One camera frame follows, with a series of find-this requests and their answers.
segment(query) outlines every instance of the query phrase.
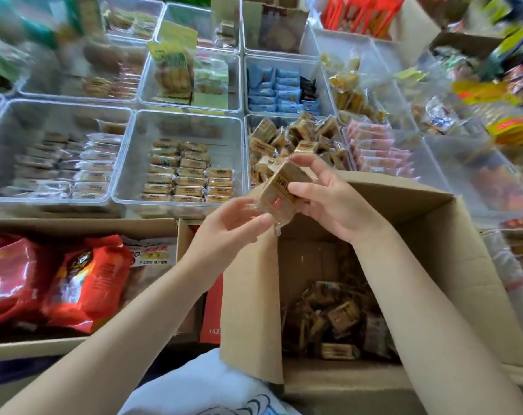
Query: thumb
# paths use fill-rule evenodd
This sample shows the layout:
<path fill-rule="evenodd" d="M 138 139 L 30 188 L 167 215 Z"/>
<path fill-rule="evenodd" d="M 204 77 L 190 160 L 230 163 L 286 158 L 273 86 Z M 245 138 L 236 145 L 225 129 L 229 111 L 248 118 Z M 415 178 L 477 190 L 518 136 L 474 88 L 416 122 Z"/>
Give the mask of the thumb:
<path fill-rule="evenodd" d="M 317 203 L 326 202 L 331 194 L 326 186 L 309 182 L 291 182 L 288 189 L 291 194 Z"/>
<path fill-rule="evenodd" d="M 275 218 L 271 214 L 262 214 L 247 223 L 242 224 L 240 227 L 231 230 L 232 243 L 240 248 L 243 248 L 247 244 L 254 243 L 258 236 L 265 233 L 276 223 Z"/>

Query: person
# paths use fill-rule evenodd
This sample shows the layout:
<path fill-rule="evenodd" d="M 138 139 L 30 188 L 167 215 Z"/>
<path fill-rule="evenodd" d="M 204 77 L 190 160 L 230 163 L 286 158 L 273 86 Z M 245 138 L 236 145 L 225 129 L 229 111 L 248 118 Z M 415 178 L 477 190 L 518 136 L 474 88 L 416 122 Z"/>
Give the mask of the person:
<path fill-rule="evenodd" d="M 299 211 L 352 244 L 429 415 L 523 415 L 521 391 L 392 225 L 319 157 L 290 159 L 317 176 L 313 183 L 289 184 L 291 193 L 305 199 Z M 172 270 L 11 399 L 0 415 L 298 414 L 260 380 L 227 367 L 217 350 L 133 392 L 201 294 L 245 245 L 272 227 L 272 216 L 251 203 L 233 199 L 208 216 Z M 383 251 L 387 257 L 375 259 Z"/>

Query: person's left hand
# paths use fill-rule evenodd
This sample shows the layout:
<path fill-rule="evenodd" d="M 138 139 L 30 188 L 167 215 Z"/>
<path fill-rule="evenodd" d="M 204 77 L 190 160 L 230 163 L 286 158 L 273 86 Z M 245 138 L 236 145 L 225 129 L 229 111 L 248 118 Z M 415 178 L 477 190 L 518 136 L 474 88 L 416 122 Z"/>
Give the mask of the person's left hand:
<path fill-rule="evenodd" d="M 202 272 L 206 289 L 244 246 L 254 243 L 275 223 L 271 214 L 264 214 L 252 207 L 252 203 L 252 198 L 240 197 L 217 208 L 200 225 L 183 256 L 182 263 Z"/>

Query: forearm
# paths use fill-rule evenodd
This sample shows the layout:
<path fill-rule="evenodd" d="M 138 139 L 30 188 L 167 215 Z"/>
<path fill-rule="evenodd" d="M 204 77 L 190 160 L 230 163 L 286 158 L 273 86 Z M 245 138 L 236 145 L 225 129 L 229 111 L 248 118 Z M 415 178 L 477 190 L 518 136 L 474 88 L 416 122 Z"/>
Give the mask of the forearm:
<path fill-rule="evenodd" d="M 0 415 L 119 411 L 205 291 L 199 268 L 180 262 L 10 400 Z"/>
<path fill-rule="evenodd" d="M 429 415 L 523 415 L 523 395 L 390 225 L 353 244 Z"/>

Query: hand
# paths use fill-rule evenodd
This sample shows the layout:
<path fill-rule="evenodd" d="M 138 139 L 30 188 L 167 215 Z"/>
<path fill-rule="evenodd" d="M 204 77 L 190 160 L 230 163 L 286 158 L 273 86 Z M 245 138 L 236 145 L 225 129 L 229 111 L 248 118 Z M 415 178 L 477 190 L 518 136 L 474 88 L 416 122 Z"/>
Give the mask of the hand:
<path fill-rule="evenodd" d="M 251 206 L 254 199 L 231 199 L 200 225 L 181 262 L 191 265 L 202 275 L 208 290 L 238 252 L 275 223 L 271 214 Z"/>
<path fill-rule="evenodd" d="M 367 232 L 388 226 L 384 217 L 315 154 L 295 154 L 290 161 L 309 167 L 317 176 L 313 183 L 289 183 L 292 194 L 307 200 L 299 211 L 339 239 L 353 244 Z"/>

